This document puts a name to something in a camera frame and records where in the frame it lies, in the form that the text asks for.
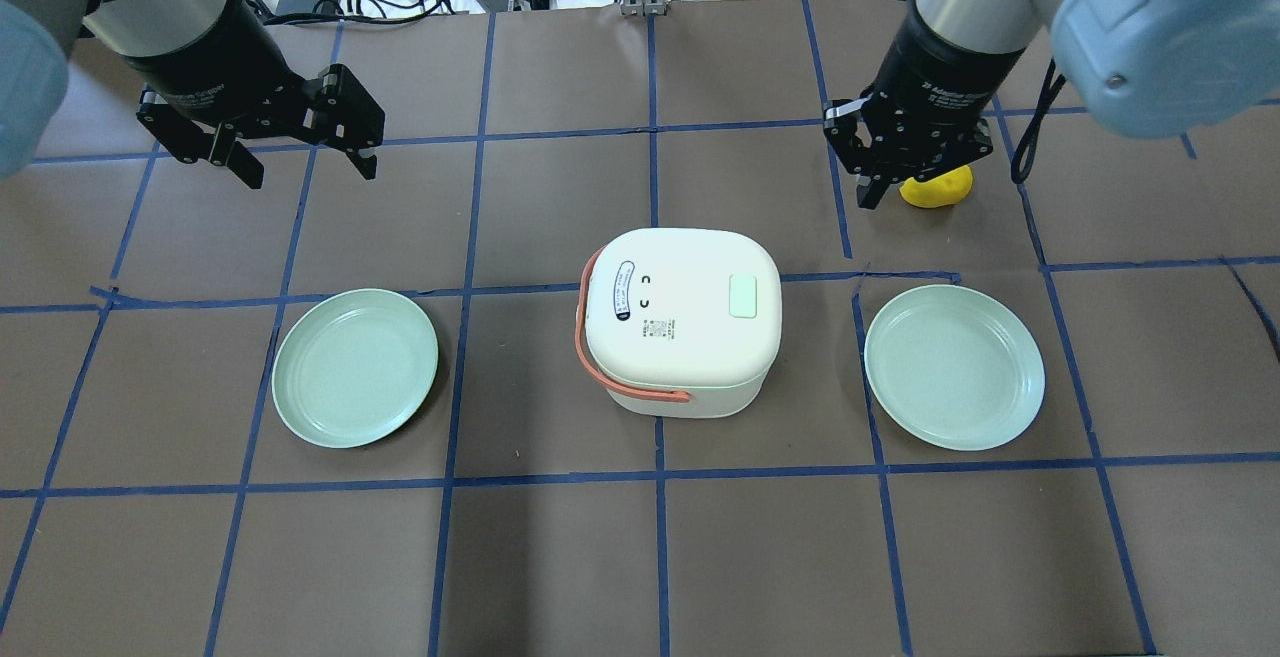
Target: yellow lemon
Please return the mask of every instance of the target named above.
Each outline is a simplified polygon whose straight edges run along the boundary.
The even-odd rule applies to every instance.
[[[914,177],[902,183],[899,195],[914,207],[945,207],[956,205],[973,190],[973,169],[969,165],[940,174],[928,182],[918,182]]]

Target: light green plate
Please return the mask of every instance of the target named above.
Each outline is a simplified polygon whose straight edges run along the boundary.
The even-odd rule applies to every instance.
[[[1044,397],[1032,333],[1001,302],[964,287],[928,284],[890,300],[867,330],[865,357],[888,416],[948,450],[1005,444]]]
[[[321,447],[387,437],[417,411],[435,379],[431,320],[408,297],[355,289],[302,315],[271,368],[284,425]]]

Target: white lunch box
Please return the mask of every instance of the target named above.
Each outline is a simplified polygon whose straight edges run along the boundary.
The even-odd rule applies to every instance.
[[[732,415],[760,392],[781,339],[778,268],[741,234],[636,229],[582,272],[577,355],[627,410]]]

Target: red handle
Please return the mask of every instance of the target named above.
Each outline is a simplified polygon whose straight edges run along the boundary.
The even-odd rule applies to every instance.
[[[634,397],[636,400],[650,400],[653,402],[689,402],[689,393],[684,389],[663,392],[660,389],[644,389],[631,387],[630,384],[622,384],[621,382],[602,373],[599,368],[596,368],[586,356],[586,348],[582,346],[586,334],[586,284],[591,279],[591,269],[595,268],[595,260],[599,259],[600,252],[603,251],[604,247],[599,247],[599,250],[591,255],[591,259],[586,261],[586,268],[582,269],[582,284],[577,291],[577,325],[573,330],[573,347],[577,348],[579,361],[582,362],[582,368],[586,369],[586,374],[591,375],[595,382],[603,384],[604,388],[611,392],[617,392],[618,394]]]

